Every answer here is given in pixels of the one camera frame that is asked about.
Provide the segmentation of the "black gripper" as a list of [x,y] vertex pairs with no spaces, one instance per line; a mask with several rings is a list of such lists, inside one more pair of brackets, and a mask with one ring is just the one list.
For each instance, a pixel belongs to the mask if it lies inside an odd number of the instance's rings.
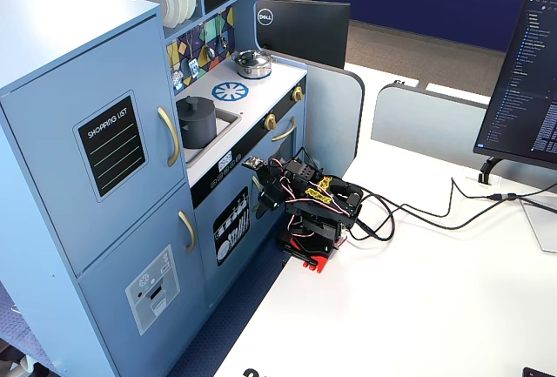
[[276,210],[281,205],[281,197],[304,197],[304,175],[305,163],[300,158],[270,157],[264,167],[257,170],[262,186],[257,212]]

